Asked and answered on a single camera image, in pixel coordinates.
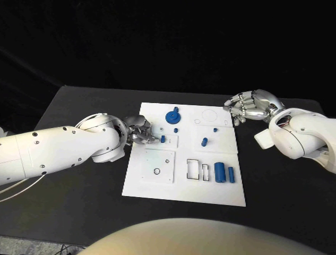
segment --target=metallic robot hand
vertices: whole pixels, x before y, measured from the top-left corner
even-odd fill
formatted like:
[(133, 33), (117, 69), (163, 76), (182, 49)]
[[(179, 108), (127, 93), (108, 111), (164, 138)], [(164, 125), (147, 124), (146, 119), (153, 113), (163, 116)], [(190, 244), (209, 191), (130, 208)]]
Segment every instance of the metallic robot hand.
[(127, 125), (128, 139), (127, 144), (131, 145), (131, 142), (135, 142), (140, 145), (147, 143), (157, 142), (159, 140), (153, 137), (151, 134), (151, 124), (144, 118), (143, 115), (130, 116), (122, 119)]
[(284, 110), (284, 104), (278, 98), (265, 90), (257, 89), (236, 94), (223, 104), (233, 117), (233, 125), (245, 122), (245, 119), (264, 120), (271, 118)]

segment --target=white board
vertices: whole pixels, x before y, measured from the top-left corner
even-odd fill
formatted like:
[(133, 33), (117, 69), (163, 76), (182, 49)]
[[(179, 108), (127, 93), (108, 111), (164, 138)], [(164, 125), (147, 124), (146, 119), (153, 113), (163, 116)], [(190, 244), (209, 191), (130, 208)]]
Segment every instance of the white board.
[[(177, 124), (171, 125), (166, 122), (166, 113), (174, 107), (179, 108), (182, 119)], [(148, 144), (147, 146), (133, 144), (121, 195), (245, 206), (231, 114), (221, 107), (153, 103), (141, 103), (140, 114), (153, 125), (153, 135), (157, 138), (164, 135), (171, 140), (170, 144)], [(203, 135), (208, 138), (205, 147), (200, 146)], [(157, 151), (156, 154), (146, 153), (153, 150)], [(174, 152), (171, 182), (166, 178), (161, 181), (163, 175), (153, 173), (154, 166), (164, 167), (163, 162), (170, 152)], [(197, 160), (199, 180), (187, 179), (187, 159)], [(156, 163), (146, 166), (146, 162), (151, 160)], [(215, 182), (215, 162), (225, 164), (225, 183)], [(229, 166), (233, 168), (235, 183), (229, 183)], [(203, 181), (206, 172), (209, 181)]]

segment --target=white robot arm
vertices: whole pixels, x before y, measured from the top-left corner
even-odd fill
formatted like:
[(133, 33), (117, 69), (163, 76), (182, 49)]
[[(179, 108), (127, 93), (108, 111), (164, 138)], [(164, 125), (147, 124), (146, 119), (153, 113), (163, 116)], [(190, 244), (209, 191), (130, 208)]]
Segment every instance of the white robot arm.
[(91, 157), (112, 162), (124, 146), (151, 143), (151, 125), (138, 115), (120, 120), (94, 114), (75, 127), (62, 126), (0, 138), (0, 185), (71, 168)]
[(310, 158), (336, 173), (336, 119), (303, 109), (285, 109), (278, 98), (259, 89), (233, 96), (223, 110), (231, 112), (235, 125), (246, 118), (268, 123), (268, 129), (254, 136), (262, 149), (275, 145), (291, 159)]

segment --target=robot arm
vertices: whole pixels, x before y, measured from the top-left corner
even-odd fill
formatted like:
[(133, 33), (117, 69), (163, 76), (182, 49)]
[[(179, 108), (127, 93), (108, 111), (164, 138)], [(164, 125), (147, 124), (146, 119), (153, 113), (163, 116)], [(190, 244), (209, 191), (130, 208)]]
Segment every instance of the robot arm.
[(268, 123), (268, 129), (254, 136), (262, 149), (275, 145), (291, 159), (310, 158), (336, 173), (336, 119), (303, 109), (285, 109), (278, 98), (264, 90), (233, 96), (223, 110), (231, 112), (235, 125), (245, 118)]
[(112, 162), (133, 141), (151, 143), (148, 121), (95, 114), (76, 127), (63, 126), (0, 138), (0, 185), (71, 168), (91, 157)]

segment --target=black table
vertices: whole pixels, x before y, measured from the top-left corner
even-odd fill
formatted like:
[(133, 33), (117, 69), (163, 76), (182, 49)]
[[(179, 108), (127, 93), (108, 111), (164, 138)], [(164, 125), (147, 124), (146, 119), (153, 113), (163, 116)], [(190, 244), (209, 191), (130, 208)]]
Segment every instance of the black table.
[[(75, 125), (94, 113), (134, 115), (141, 102), (221, 106), (228, 98), (62, 87), (36, 129)], [(313, 100), (282, 102), (287, 107), (321, 112)], [(262, 121), (251, 120), (235, 128), (246, 207), (122, 197), (125, 147), (125, 156), (114, 163), (86, 160), (47, 175), (29, 191), (0, 203), (0, 236), (89, 245), (137, 223), (190, 217), (251, 226), (336, 254), (336, 175), (310, 159), (291, 160), (274, 147), (261, 150), (254, 135), (265, 128)]]

